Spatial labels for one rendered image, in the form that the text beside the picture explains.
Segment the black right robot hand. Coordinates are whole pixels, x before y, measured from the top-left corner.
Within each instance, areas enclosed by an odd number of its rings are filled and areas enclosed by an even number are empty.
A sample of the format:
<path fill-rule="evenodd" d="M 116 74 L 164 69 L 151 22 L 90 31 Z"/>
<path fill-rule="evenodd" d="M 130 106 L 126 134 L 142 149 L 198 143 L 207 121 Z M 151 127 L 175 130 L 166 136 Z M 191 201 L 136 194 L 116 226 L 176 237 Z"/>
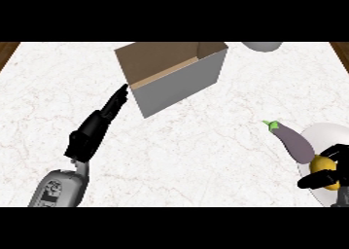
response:
<path fill-rule="evenodd" d="M 334 144 L 321 152 L 321 156 L 336 163 L 336 169 L 323 169 L 306 175 L 297 181 L 297 187 L 318 189 L 336 183 L 349 187 L 349 145 Z"/>

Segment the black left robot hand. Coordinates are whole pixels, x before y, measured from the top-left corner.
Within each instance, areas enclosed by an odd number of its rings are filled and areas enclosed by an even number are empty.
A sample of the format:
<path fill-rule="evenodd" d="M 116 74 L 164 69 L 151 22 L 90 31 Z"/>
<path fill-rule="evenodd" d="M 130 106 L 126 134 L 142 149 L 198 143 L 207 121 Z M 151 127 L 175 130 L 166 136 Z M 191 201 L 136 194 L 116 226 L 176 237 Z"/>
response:
<path fill-rule="evenodd" d="M 70 134 L 70 144 L 65 156 L 71 160 L 88 162 L 99 148 L 113 119 L 126 103 L 127 85 L 123 85 L 113 94 L 101 110 L 95 110 L 80 127 Z"/>

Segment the yellow lemon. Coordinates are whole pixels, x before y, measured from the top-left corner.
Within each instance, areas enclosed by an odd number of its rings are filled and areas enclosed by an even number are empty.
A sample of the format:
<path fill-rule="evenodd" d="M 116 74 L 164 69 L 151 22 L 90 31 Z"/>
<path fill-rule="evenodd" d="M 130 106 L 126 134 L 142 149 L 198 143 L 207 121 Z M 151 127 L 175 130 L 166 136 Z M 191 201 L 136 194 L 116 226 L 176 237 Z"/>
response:
<path fill-rule="evenodd" d="M 309 169 L 311 169 L 312 173 L 315 173 L 324 169 L 334 170 L 336 169 L 336 162 L 330 158 L 323 157 L 320 155 L 315 155 L 315 158 L 309 163 Z M 339 185 L 339 183 L 334 183 L 333 185 L 328 185 L 324 188 L 330 191 L 337 191 L 340 188 L 340 185 Z"/>

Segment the white plate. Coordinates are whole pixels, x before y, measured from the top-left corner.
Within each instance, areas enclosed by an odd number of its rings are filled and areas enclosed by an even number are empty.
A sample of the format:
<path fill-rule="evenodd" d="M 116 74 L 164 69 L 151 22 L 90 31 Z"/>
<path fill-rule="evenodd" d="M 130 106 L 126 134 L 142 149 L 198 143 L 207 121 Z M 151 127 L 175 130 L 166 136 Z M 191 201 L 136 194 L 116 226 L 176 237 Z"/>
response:
<path fill-rule="evenodd" d="M 349 145 L 349 127 L 340 124 L 312 124 L 302 131 L 302 136 L 309 141 L 317 154 L 320 154 L 334 144 Z M 330 207 L 336 203 L 337 191 L 320 188 L 311 190 L 311 194 L 323 207 Z"/>

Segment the open cardboard box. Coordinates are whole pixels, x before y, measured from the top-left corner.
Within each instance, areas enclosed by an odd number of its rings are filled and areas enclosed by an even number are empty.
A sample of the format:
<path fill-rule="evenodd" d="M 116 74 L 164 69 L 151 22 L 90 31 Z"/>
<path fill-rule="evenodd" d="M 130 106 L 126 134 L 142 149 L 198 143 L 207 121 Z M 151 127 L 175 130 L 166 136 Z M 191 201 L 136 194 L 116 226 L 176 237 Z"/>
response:
<path fill-rule="evenodd" d="M 116 49 L 144 118 L 218 81 L 226 49 L 225 42 L 136 42 Z"/>

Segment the purple eggplant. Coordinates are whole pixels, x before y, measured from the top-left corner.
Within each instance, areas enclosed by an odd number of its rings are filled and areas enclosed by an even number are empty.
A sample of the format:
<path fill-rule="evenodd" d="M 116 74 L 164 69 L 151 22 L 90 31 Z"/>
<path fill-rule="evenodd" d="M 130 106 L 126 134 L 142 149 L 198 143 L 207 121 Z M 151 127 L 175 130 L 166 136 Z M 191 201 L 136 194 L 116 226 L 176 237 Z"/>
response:
<path fill-rule="evenodd" d="M 315 150 L 306 138 L 281 122 L 265 121 L 265 124 L 294 161 L 300 164 L 309 163 L 315 157 Z"/>

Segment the pale grey round bowl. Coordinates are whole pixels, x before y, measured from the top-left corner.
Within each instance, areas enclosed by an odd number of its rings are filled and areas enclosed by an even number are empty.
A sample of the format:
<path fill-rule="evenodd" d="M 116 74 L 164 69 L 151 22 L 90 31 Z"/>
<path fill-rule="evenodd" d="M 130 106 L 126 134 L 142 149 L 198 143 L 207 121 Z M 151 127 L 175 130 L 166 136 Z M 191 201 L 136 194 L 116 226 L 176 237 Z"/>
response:
<path fill-rule="evenodd" d="M 256 52 L 268 53 L 280 48 L 281 42 L 244 42 L 243 45 Z"/>

